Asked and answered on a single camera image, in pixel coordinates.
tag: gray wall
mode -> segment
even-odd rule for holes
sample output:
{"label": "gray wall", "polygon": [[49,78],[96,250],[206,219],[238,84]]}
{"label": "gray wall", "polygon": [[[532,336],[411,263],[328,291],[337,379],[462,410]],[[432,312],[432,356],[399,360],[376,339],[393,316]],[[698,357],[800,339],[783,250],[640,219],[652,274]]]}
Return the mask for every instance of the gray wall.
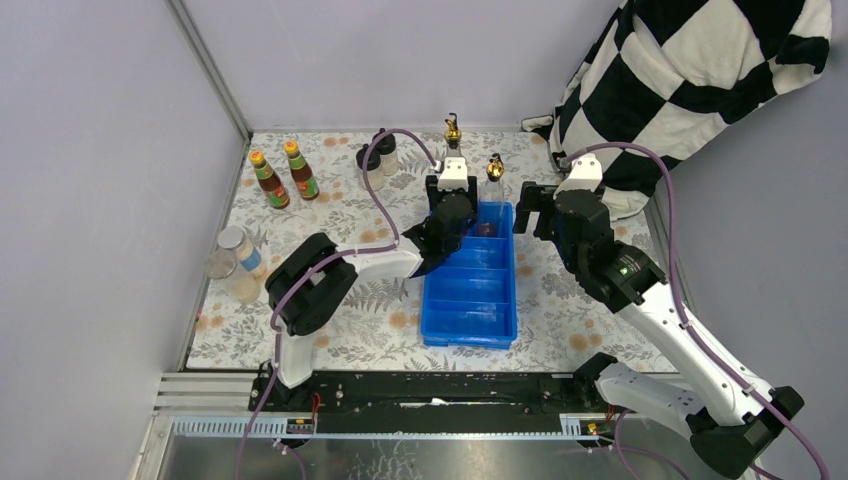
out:
{"label": "gray wall", "polygon": [[620,0],[189,0],[255,129],[517,128],[545,115]]}
{"label": "gray wall", "polygon": [[126,478],[241,140],[162,1],[0,3],[0,471]]}
{"label": "gray wall", "polygon": [[[772,385],[801,393],[797,424],[833,478],[848,478],[848,2],[833,10],[822,78],[719,135],[673,178],[699,318]],[[763,460],[783,478],[818,478],[789,433]]]}

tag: table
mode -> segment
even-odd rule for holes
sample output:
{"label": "table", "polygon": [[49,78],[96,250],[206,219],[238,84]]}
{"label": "table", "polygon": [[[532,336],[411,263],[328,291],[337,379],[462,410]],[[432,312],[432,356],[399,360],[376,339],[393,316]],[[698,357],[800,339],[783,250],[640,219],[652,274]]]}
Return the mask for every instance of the table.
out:
{"label": "table", "polygon": [[[436,158],[445,153],[440,133],[420,135]],[[371,134],[257,133],[251,149],[260,149],[293,195],[291,205],[271,208],[245,159],[229,224],[244,227],[256,239],[269,273],[312,233],[323,231],[336,242],[360,243],[391,235],[356,178],[355,153]],[[312,166],[321,195],[298,197],[282,144],[296,139]],[[489,156],[506,164],[502,180],[508,201],[518,201],[521,183],[558,183],[545,141],[522,132],[464,132],[462,152],[469,174],[485,177]],[[427,214],[424,176],[429,163],[410,139],[398,136],[400,170],[377,192],[403,231]],[[531,218],[530,225],[535,225]],[[656,255],[643,214],[614,222],[616,238]],[[423,279],[385,279],[357,284],[315,340],[316,369],[574,371],[596,352],[607,352],[643,372],[674,367],[635,328],[592,300],[565,272],[550,242],[532,233],[515,237],[518,339],[509,350],[427,347],[419,334]],[[274,335],[268,320],[267,293],[241,305],[214,283],[195,326],[187,367],[255,369],[271,357]]]}

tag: blue tray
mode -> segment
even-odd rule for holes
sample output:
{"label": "blue tray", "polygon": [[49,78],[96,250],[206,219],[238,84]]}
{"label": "blue tray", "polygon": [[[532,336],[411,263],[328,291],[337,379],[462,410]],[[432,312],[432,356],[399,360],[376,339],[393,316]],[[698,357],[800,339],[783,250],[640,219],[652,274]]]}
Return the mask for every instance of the blue tray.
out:
{"label": "blue tray", "polygon": [[480,203],[479,220],[462,239],[462,248],[424,278],[425,345],[507,349],[518,335],[512,205],[504,204],[494,236],[478,236],[479,226],[497,215],[498,208]]}

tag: black lid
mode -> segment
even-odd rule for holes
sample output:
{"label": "black lid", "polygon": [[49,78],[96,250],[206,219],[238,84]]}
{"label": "black lid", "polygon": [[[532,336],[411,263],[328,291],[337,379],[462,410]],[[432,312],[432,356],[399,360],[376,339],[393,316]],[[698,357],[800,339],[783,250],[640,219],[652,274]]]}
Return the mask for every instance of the black lid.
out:
{"label": "black lid", "polygon": [[[385,131],[386,131],[385,128],[381,128],[379,132],[374,134],[374,137],[376,137],[377,135],[379,135],[379,134],[381,134]],[[388,154],[394,152],[395,148],[397,148],[397,143],[395,143],[394,134],[391,134],[391,133],[386,135],[385,137],[383,137],[383,139],[380,140],[380,143],[377,144],[377,151],[380,152],[380,155],[388,155]]]}
{"label": "black lid", "polygon": [[[368,150],[368,144],[362,146],[359,151],[356,152],[356,168],[362,169],[362,159],[365,158],[365,151]],[[368,171],[376,170],[377,167],[380,166],[380,154],[377,152],[377,149],[371,151],[371,158],[368,159]]]}

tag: black and white checkered cloth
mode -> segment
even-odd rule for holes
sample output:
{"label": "black and white checkered cloth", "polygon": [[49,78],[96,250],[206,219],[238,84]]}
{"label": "black and white checkered cloth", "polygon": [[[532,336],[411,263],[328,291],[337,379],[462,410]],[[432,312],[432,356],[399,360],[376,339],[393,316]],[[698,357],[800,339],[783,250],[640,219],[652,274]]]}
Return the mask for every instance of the black and white checkered cloth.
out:
{"label": "black and white checkered cloth", "polygon": [[[816,80],[827,60],[829,0],[627,0],[553,115],[524,120],[554,158],[626,141],[669,168],[772,98]],[[612,218],[638,213],[660,171],[647,157],[595,153]]]}

